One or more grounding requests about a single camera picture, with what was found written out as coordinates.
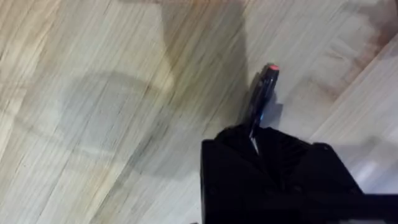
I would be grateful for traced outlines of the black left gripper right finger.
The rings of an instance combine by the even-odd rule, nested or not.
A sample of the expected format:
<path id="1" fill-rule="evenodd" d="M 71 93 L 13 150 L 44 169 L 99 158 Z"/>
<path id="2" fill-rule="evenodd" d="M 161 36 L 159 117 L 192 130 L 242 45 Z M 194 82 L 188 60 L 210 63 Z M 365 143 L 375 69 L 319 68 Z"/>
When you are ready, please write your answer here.
<path id="1" fill-rule="evenodd" d="M 272 128 L 256 133 L 259 157 L 277 186 L 277 201 L 310 223 L 338 222 L 359 217 L 363 191 L 334 149 L 308 143 Z"/>

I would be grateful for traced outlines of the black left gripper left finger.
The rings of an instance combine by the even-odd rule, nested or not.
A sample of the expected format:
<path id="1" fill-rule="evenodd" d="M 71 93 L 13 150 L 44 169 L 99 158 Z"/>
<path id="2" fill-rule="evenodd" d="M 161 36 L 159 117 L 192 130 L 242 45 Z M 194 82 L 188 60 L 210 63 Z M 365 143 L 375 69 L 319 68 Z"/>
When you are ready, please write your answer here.
<path id="1" fill-rule="evenodd" d="M 201 142 L 200 190 L 203 223 L 239 223 L 249 218 L 247 199 L 256 153 L 244 126 L 222 130 Z"/>

